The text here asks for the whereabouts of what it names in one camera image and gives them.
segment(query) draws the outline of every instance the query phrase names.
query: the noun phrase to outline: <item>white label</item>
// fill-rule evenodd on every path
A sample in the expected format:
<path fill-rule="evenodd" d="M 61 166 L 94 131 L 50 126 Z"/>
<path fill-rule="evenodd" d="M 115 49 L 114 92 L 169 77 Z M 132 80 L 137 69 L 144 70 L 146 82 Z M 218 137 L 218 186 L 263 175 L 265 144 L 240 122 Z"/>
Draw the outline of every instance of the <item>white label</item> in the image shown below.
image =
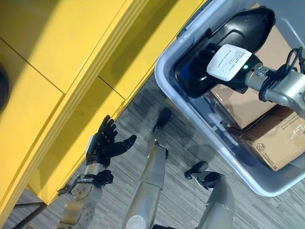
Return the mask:
<path fill-rule="evenodd" d="M 225 44 L 213 56 L 206 71 L 220 80 L 230 81 L 251 55 L 246 49 Z"/>

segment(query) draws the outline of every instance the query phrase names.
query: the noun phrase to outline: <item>brown cardboard box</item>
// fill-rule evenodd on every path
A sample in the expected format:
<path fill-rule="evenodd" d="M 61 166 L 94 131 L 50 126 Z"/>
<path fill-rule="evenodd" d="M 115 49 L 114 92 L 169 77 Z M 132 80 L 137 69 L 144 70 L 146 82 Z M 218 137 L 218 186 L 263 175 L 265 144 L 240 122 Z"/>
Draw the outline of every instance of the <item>brown cardboard box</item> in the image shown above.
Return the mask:
<path fill-rule="evenodd" d="M 274 125 L 279 116 L 268 114 L 265 120 L 258 124 L 254 133 L 259 133 L 260 127 L 262 133 L 266 132 L 270 127 L 268 120 Z M 295 112 L 279 120 L 272 129 L 251 142 L 259 157 L 274 171 L 281 169 L 305 151 L 305 120 Z"/>
<path fill-rule="evenodd" d="M 274 26 L 265 44 L 256 53 L 256 56 L 265 66 L 278 69 L 286 62 L 290 50 L 290 46 Z M 217 85 L 211 92 L 241 129 L 275 106 L 274 103 L 260 101 L 258 99 L 258 92 L 251 88 L 245 94 L 240 94 L 224 85 Z"/>

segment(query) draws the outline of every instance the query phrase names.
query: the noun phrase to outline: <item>yellow cabinet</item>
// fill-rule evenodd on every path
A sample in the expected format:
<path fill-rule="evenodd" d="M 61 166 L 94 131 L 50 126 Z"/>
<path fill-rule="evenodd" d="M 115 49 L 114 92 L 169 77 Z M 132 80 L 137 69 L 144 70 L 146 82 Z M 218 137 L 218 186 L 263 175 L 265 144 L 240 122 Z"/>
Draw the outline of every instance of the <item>yellow cabinet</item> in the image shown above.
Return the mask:
<path fill-rule="evenodd" d="M 0 37 L 66 93 L 125 0 L 3 0 Z"/>
<path fill-rule="evenodd" d="M 103 118 L 114 117 L 123 103 L 124 99 L 97 77 L 31 176 L 28 188 L 50 204 L 84 160 L 90 136 Z"/>
<path fill-rule="evenodd" d="M 149 1 L 99 76 L 128 99 L 202 2 L 204 0 Z"/>
<path fill-rule="evenodd" d="M 39 72 L 0 40 L 0 63 L 10 82 L 10 98 L 0 114 L 0 212 L 17 188 L 25 161 L 62 97 Z"/>

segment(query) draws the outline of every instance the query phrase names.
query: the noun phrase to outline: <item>cabinet door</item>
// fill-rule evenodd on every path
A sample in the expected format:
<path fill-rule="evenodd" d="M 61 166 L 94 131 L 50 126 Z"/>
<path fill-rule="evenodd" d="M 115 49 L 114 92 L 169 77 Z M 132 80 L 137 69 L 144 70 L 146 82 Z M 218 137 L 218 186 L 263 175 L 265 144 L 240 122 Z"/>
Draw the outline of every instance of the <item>cabinet door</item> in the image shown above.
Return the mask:
<path fill-rule="evenodd" d="M 0 63 L 9 84 L 9 101 L 0 114 L 0 215 L 23 164 L 62 97 L 39 72 L 0 40 Z"/>
<path fill-rule="evenodd" d="M 2 0 L 0 37 L 64 93 L 125 0 Z"/>

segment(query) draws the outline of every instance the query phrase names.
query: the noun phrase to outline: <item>black rubber tip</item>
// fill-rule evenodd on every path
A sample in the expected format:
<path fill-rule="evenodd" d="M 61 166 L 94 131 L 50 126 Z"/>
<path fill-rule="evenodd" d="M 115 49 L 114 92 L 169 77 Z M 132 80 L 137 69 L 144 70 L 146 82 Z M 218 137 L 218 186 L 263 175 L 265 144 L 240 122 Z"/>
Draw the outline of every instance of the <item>black rubber tip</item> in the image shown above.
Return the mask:
<path fill-rule="evenodd" d="M 201 173 L 201 172 L 205 171 L 208 167 L 209 167 L 209 164 L 207 162 L 205 162 L 205 161 L 198 162 L 191 169 L 187 170 L 184 173 L 184 177 L 187 180 L 191 180 L 192 179 L 192 176 L 191 176 L 192 173 Z"/>
<path fill-rule="evenodd" d="M 9 96 L 8 82 L 0 71 L 0 110 L 5 106 L 8 96 Z"/>
<path fill-rule="evenodd" d="M 170 120 L 171 115 L 172 115 L 171 110 L 168 108 L 164 108 L 159 114 L 157 125 L 160 127 L 164 127 L 167 124 L 167 122 Z"/>

